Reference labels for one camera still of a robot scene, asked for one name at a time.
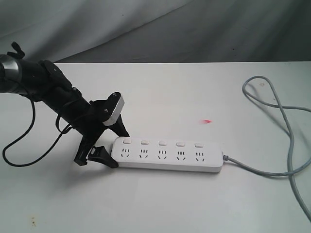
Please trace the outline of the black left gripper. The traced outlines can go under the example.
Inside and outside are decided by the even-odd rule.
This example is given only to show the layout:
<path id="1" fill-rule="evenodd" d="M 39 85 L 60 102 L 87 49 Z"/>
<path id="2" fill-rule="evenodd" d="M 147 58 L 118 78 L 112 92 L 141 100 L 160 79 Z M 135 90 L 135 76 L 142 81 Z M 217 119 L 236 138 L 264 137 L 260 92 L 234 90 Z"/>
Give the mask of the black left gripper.
<path id="1" fill-rule="evenodd" d="M 82 135 L 74 162 L 80 166 L 85 166 L 88 160 L 103 164 L 109 168 L 118 168 L 119 164 L 111 157 L 104 146 L 95 147 L 94 145 L 107 129 L 113 131 L 118 137 L 130 136 L 123 124 L 121 115 L 113 125 L 107 127 L 97 119 L 91 111 L 90 103 L 86 100 L 80 100 L 74 104 L 74 110 L 77 111 L 78 117 L 77 121 L 73 123 L 73 127 Z"/>

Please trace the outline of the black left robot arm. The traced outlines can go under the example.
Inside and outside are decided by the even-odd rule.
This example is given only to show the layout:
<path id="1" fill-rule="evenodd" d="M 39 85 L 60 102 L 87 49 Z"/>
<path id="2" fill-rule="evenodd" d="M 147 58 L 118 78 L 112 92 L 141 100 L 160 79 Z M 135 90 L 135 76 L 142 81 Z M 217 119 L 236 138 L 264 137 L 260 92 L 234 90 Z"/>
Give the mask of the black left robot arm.
<path id="1" fill-rule="evenodd" d="M 96 147 L 95 144 L 107 129 L 117 136 L 129 136 L 121 117 L 124 106 L 122 94 L 114 92 L 105 100 L 86 101 L 80 90 L 72 85 L 53 62 L 41 60 L 35 63 L 25 60 L 25 53 L 19 44 L 13 42 L 11 46 L 14 52 L 9 51 L 0 56 L 0 91 L 29 99 L 32 120 L 26 132 L 4 147 L 4 161 L 17 167 L 17 164 L 7 159 L 6 151 L 33 128 L 36 117 L 35 103 L 42 101 L 56 112 L 55 126 L 60 137 L 72 129 L 82 135 L 74 158 L 75 163 L 85 166 L 88 161 L 94 161 L 110 168 L 118 168 L 118 163 L 105 147 Z"/>

